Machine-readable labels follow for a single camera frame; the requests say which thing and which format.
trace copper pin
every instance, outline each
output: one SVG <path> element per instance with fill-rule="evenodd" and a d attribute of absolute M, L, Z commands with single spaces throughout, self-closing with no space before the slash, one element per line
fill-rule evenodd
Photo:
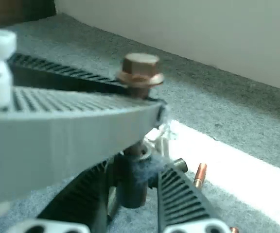
<path fill-rule="evenodd" d="M 229 229 L 231 230 L 232 233 L 239 233 L 239 229 L 236 227 L 230 227 Z"/>
<path fill-rule="evenodd" d="M 206 171 L 207 171 L 207 165 L 206 164 L 200 164 L 198 166 L 198 170 L 197 170 L 197 173 L 195 175 L 193 184 L 199 190 L 201 190 L 202 187 L 203 187 L 203 183 L 204 183 L 205 177 L 206 177 Z"/>

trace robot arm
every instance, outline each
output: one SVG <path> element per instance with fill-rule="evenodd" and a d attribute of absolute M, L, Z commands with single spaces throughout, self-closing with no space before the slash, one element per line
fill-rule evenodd
<path fill-rule="evenodd" d="M 163 101 L 149 97 L 163 82 L 157 57 L 127 55 L 118 82 L 13 54 L 16 35 L 0 36 L 0 201 L 81 172 L 37 218 L 8 233 L 105 233 L 109 196 L 138 208 L 148 187 L 157 189 L 158 232 L 230 232 L 182 163 L 138 179 L 153 159 L 143 138 L 165 111 Z"/>

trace gray plastic beam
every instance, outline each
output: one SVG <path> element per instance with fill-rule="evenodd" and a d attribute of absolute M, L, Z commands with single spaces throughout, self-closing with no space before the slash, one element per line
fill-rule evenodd
<path fill-rule="evenodd" d="M 0 201 L 76 175 L 141 140 L 160 102 L 15 87 L 0 111 Z"/>

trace gray carpet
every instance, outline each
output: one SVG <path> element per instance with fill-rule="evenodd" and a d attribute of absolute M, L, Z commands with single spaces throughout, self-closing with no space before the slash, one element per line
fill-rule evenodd
<path fill-rule="evenodd" d="M 88 27 L 66 15 L 11 27 L 18 33 L 18 51 L 37 55 L 114 78 L 128 52 L 147 52 L 162 59 L 167 80 L 158 96 L 168 101 L 173 117 L 218 141 L 280 167 L 280 89 L 206 66 Z M 67 181 L 34 191 L 0 218 L 0 233 L 34 217 Z M 204 193 L 221 217 L 241 233 L 278 233 L 280 226 L 235 196 L 207 182 Z M 121 209 L 111 233 L 157 230 L 157 197 L 137 210 Z"/>

